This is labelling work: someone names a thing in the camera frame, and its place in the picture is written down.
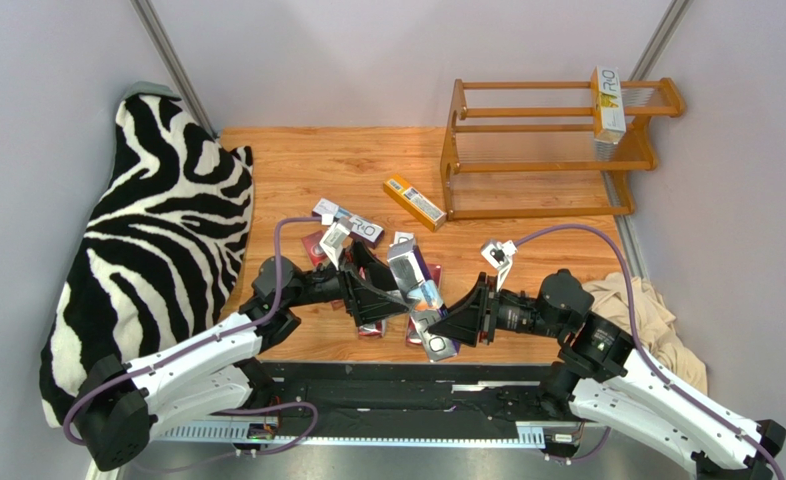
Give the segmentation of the silver yellow R.O.C.S. toothpaste box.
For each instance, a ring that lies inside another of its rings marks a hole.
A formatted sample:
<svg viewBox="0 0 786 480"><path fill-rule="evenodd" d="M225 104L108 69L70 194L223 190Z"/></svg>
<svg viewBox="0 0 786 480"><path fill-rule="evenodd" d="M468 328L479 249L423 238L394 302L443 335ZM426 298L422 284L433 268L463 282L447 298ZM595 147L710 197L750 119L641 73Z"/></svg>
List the silver yellow R.O.C.S. toothpaste box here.
<svg viewBox="0 0 786 480"><path fill-rule="evenodd" d="M387 263L402 297L410 303L409 317L413 316L416 320L428 360L439 362L457 356L460 346L456 341L428 332L431 325L446 315L447 307L416 240L392 244L387 253Z"/></svg>

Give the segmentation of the orange white R.O.C.S. toothpaste box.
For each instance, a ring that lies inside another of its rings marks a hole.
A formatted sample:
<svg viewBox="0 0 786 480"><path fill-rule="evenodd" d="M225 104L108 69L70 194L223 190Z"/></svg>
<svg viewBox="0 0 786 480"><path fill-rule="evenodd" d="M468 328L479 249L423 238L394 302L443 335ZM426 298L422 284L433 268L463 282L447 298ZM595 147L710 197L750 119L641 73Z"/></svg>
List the orange white R.O.C.S. toothpaste box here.
<svg viewBox="0 0 786 480"><path fill-rule="evenodd" d="M591 94L594 139L617 145L627 131L622 85L617 70L596 66L591 77Z"/></svg>

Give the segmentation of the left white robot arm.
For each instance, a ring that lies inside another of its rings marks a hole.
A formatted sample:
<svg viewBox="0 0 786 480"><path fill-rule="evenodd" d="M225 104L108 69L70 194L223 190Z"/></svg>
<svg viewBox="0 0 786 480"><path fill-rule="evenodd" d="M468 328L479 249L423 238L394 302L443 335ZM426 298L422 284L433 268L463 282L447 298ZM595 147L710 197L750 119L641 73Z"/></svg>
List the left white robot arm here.
<svg viewBox="0 0 786 480"><path fill-rule="evenodd" d="M207 415L250 413L262 387L256 358L300 325L293 308L344 302L357 325L409 313L415 302L391 267L355 241L334 259L302 270L276 253L259 268L252 297L217 325L161 351L121 361L106 356L86 377L63 428L95 466L111 471L133 461L169 430Z"/></svg>

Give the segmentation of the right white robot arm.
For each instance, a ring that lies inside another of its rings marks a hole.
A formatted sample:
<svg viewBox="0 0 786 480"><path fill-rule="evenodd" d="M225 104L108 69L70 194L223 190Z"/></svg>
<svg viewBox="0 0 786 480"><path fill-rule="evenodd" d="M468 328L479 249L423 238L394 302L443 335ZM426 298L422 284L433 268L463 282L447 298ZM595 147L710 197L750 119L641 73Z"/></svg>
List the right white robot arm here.
<svg viewBox="0 0 786 480"><path fill-rule="evenodd" d="M715 403L593 310L594 298L566 269L547 276L535 297L497 289L480 274L473 289L430 326L475 347L498 330L557 339L558 359L536 393L540 410L621 432L667 456L698 479L773 479L786 429Z"/></svg>

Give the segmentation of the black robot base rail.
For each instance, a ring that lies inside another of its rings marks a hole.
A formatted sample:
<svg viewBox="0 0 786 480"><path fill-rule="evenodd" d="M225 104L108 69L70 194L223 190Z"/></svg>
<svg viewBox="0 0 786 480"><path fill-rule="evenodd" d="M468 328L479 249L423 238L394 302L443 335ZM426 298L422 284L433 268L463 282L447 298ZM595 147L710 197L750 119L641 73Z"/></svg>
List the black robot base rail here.
<svg viewBox="0 0 786 480"><path fill-rule="evenodd" d="M266 394L283 411L211 416L165 441L241 449L305 445L476 447L575 455L585 423L544 410L546 365L265 361Z"/></svg>

